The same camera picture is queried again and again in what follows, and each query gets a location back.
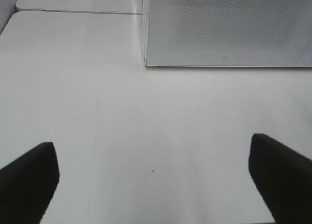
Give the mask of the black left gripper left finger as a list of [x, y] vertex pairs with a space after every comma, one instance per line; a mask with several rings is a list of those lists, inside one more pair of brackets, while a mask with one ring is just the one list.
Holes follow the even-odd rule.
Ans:
[[38, 224], [59, 184], [56, 150], [41, 143], [0, 170], [0, 222]]

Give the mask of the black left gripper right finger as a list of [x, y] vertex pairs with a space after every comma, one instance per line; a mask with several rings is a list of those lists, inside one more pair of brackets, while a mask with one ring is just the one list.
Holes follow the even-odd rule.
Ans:
[[312, 222], [312, 161], [277, 140], [252, 136], [248, 168], [277, 224]]

